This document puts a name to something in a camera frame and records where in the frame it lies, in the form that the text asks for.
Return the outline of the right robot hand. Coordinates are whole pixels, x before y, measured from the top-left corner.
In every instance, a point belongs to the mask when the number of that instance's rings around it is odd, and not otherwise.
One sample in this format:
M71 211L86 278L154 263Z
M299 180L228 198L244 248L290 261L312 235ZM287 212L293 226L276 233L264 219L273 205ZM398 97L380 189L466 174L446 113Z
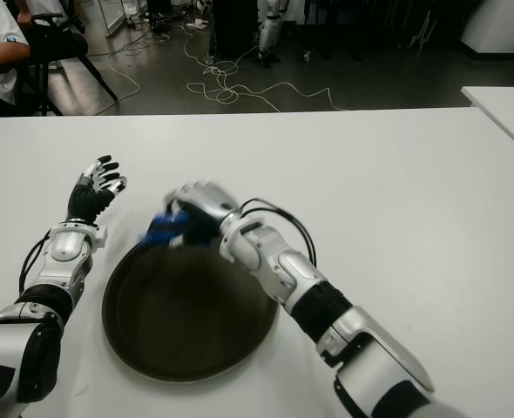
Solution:
M167 209L174 206L185 214L186 223L181 239L175 245L191 246L209 243L220 235L220 226L226 218L240 213L240 204L223 186L199 180L187 183L165 196Z

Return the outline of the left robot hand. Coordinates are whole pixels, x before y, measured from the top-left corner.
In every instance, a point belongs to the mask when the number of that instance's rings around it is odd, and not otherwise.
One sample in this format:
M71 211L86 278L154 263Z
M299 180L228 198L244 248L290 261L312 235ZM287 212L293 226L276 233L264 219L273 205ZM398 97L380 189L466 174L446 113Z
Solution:
M118 172L119 163L111 155L95 159L83 170L68 200L66 221L94 225L98 216L127 186Z

